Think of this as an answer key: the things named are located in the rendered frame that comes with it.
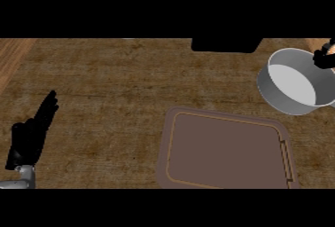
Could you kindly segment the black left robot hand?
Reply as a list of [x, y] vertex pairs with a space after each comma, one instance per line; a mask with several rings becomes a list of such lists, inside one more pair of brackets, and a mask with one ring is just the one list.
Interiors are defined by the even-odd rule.
[[51, 90], [39, 104], [38, 111], [25, 122], [17, 122], [11, 126], [11, 145], [5, 159], [5, 169], [33, 166], [39, 159], [44, 146], [45, 135], [51, 120], [57, 111], [56, 92]]

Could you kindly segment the grey metal pot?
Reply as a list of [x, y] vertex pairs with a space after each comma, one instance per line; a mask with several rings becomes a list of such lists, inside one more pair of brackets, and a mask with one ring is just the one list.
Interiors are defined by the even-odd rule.
[[323, 106], [335, 108], [335, 71], [314, 65], [308, 51], [277, 50], [259, 70], [256, 85], [264, 100], [284, 114], [304, 115]]

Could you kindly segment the brown rectangular tray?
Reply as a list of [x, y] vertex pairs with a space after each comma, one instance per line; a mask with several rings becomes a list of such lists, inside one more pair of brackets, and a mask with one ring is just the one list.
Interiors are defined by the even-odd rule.
[[246, 115], [169, 108], [156, 181], [168, 189], [296, 189], [284, 126]]

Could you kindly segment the black appliance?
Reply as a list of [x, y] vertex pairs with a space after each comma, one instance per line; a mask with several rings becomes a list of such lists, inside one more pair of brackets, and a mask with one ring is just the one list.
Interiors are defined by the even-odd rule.
[[261, 38], [193, 38], [190, 49], [193, 51], [252, 53], [259, 46]]

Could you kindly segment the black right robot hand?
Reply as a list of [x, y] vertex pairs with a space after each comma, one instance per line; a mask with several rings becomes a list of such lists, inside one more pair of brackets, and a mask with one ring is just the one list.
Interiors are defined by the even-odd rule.
[[330, 43], [326, 43], [321, 49], [314, 51], [314, 65], [321, 69], [335, 68], [335, 54], [327, 55], [329, 47]]

